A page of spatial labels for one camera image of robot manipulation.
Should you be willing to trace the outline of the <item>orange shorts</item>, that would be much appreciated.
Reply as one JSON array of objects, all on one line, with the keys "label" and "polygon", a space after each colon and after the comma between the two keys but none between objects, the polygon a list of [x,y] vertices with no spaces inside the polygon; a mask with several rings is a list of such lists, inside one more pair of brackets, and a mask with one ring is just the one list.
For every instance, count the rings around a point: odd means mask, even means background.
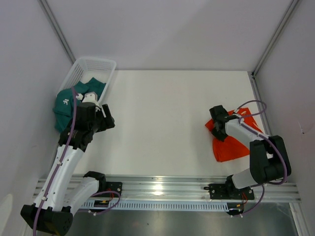
[{"label": "orange shorts", "polygon": [[[244,107],[240,108],[237,114],[240,114],[241,116],[246,116],[251,115],[252,113],[248,107]],[[257,122],[253,117],[245,118],[245,123],[252,127],[253,129],[262,132],[262,130],[259,128]],[[210,119],[205,124],[205,127],[211,133],[212,130],[214,129],[213,120]],[[248,156],[250,154],[250,150],[245,145],[243,145],[241,142],[237,141],[235,138],[230,136],[226,137],[223,142],[214,137],[212,140],[212,148],[215,159],[218,162],[231,161],[234,159]]]}]

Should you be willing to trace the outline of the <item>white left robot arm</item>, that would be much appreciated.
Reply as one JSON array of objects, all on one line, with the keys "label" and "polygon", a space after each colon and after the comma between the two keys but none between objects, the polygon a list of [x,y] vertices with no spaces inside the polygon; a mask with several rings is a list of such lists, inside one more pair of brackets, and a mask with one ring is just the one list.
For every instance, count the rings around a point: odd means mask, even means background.
[{"label": "white left robot arm", "polygon": [[107,190],[105,174],[88,171],[70,194],[67,188],[73,172],[95,133],[115,127],[107,104],[81,102],[74,107],[73,118],[60,134],[55,161],[31,205],[23,205],[21,216],[36,235],[38,231],[64,236],[73,217],[91,196],[103,196]]}]

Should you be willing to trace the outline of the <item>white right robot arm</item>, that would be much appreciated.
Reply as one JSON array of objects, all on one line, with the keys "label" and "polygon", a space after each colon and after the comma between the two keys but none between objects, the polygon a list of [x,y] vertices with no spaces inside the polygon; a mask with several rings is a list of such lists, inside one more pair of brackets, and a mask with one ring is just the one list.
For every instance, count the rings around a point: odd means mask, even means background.
[{"label": "white right robot arm", "polygon": [[286,182],[292,169],[284,140],[279,135],[269,136],[257,126],[247,108],[228,112],[222,105],[210,109],[208,127],[213,135],[216,159],[249,157],[249,168],[226,178],[225,183],[210,184],[211,199],[254,199],[252,187],[266,183]]}]

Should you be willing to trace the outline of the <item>green shorts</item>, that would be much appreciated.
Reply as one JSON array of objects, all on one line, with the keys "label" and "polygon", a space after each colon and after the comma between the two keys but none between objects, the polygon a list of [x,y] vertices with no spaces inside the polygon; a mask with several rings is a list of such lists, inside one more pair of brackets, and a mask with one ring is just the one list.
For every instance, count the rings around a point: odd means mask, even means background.
[{"label": "green shorts", "polygon": [[[87,83],[78,82],[75,86],[77,94],[85,95],[86,93],[94,92],[100,98],[106,83],[98,81],[92,77]],[[73,118],[74,103],[71,88],[61,90],[56,97],[53,112],[55,114],[56,123],[55,129],[62,133],[69,122]]]}]

